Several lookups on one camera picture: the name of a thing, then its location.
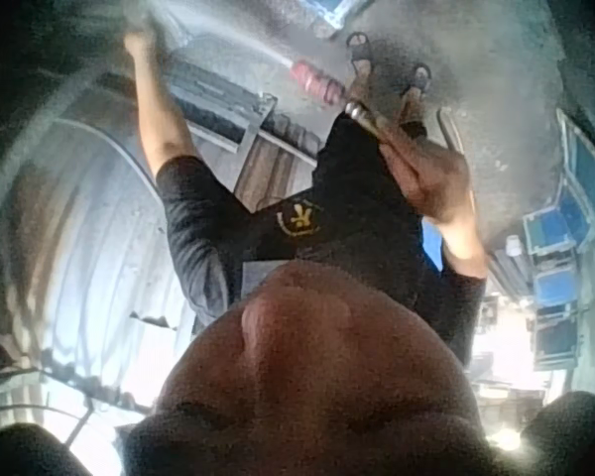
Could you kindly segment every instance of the hand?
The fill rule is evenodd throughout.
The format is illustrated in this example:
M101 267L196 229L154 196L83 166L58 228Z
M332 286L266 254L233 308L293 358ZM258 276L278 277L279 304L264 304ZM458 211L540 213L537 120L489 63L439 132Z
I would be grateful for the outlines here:
M388 169L418 213L439 228L475 221L469 168L461 154L428 140L415 142L383 117L377 126Z
M157 49L157 33L153 28L128 32L123 40L126 51L133 59L152 54Z

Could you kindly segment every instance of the yellow logo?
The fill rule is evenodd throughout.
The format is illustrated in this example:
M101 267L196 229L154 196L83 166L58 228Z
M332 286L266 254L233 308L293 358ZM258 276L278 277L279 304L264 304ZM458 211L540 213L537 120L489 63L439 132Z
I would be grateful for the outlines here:
M279 211L276 214L278 225L289 236L312 235L319 231L319 227L313 223L313 211L317 208L317 205L306 200L302 203L294 203L293 213L289 221L285 220L284 212Z

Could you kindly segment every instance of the black t-shirt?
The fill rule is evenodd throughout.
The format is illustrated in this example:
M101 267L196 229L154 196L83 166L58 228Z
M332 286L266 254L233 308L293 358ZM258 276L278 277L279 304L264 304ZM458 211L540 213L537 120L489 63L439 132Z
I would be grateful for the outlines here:
M349 175L257 213L195 158L169 161L157 185L175 269L203 323L238 300L244 263L303 259L386 293L469 361L485 282L437 270L422 248L420 217L391 178Z

